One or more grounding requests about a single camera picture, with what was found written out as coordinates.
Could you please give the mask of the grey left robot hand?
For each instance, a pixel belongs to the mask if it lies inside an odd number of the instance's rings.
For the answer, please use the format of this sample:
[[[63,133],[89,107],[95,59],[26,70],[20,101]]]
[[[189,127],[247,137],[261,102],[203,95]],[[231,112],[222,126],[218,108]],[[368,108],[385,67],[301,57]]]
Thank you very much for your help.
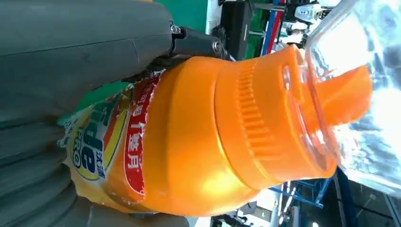
[[[156,2],[1,1],[1,226],[187,227],[183,216],[131,216],[78,196],[57,141],[58,120],[86,93],[192,56],[223,58],[224,48]]]

